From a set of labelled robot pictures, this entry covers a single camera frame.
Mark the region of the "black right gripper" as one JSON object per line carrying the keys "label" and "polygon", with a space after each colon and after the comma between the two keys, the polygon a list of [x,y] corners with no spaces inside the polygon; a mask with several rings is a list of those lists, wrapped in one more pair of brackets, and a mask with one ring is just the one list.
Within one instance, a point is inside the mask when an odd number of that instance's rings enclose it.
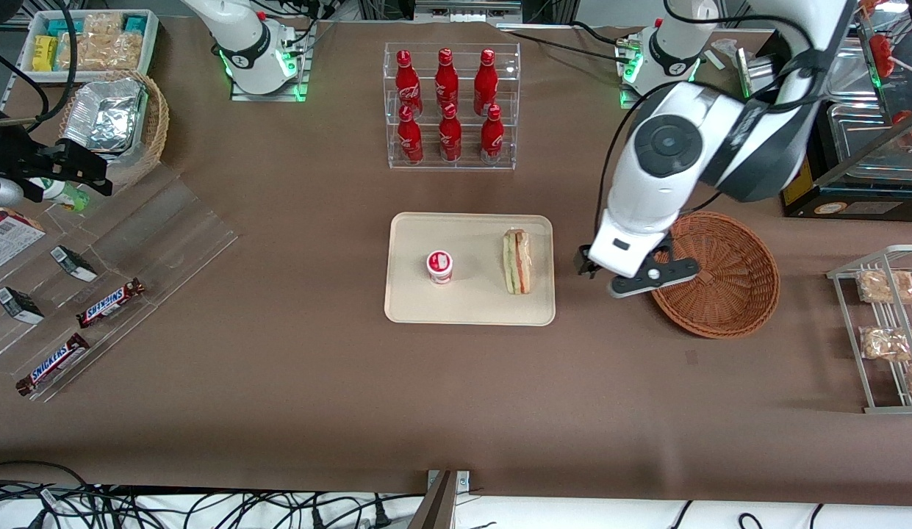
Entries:
{"label": "black right gripper", "polygon": [[[5,118],[0,111],[0,118]],[[45,183],[87,185],[100,195],[112,195],[106,178],[107,162],[75,140],[59,140],[59,174],[45,154],[45,146],[32,140],[19,125],[0,127],[0,201],[42,201]]]}

